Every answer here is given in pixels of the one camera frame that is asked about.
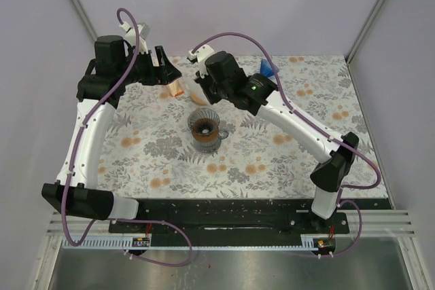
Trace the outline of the coffee filter paper pack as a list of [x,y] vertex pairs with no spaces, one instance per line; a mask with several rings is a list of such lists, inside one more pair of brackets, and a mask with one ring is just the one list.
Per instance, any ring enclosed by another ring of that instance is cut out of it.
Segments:
[[[169,59],[170,59],[171,63],[173,64],[173,66],[175,68],[177,68],[177,64],[179,63],[179,59],[176,57],[170,57]],[[159,64],[159,61],[157,58],[153,58],[152,62],[155,66],[157,66]],[[168,81],[170,80],[170,83],[168,82],[166,87],[167,87],[169,94],[172,97],[177,97],[177,96],[180,96],[184,93],[184,89],[183,89],[183,86],[181,83],[181,78],[182,78],[182,75],[180,75],[179,77],[176,77],[176,74],[174,72],[169,72],[169,74],[168,74]]]

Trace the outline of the clear glass dripper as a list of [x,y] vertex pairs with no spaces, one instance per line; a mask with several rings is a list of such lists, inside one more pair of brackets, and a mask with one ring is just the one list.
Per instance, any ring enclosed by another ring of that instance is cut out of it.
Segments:
[[219,125],[220,117],[212,109],[196,109],[188,117],[188,128],[191,132],[198,132],[204,128],[208,130],[215,130]]

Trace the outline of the grey glass server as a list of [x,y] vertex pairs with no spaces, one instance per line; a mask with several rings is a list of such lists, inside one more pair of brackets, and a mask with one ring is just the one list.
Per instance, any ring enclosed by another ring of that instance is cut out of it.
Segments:
[[217,151],[224,139],[228,137],[227,130],[220,131],[218,128],[215,130],[202,129],[198,132],[193,132],[193,146],[199,152],[211,153]]

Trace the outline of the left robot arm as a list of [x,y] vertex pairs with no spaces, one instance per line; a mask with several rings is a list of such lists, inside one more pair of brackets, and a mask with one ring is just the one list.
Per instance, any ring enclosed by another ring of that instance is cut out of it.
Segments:
[[67,157],[55,182],[44,184],[41,195],[59,213],[101,221],[124,219],[130,231],[140,232],[147,215],[138,210],[138,201],[97,188],[105,135],[127,85],[168,85],[181,72],[162,46],[155,47],[155,58],[150,53],[134,57],[134,51],[133,43],[118,35],[95,41],[94,58],[77,85],[77,117]]

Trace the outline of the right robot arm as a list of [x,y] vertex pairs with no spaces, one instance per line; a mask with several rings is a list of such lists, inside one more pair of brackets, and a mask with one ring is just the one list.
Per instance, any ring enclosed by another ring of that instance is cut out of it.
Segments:
[[310,174],[315,195],[309,224],[319,233],[331,228],[339,189],[355,160],[354,150],[359,138],[352,132],[341,135],[329,130],[287,98],[282,98],[278,85],[269,78],[260,73],[246,75],[232,54],[203,46],[189,59],[198,64],[195,82],[210,104],[225,100],[239,110],[274,124],[317,160]]

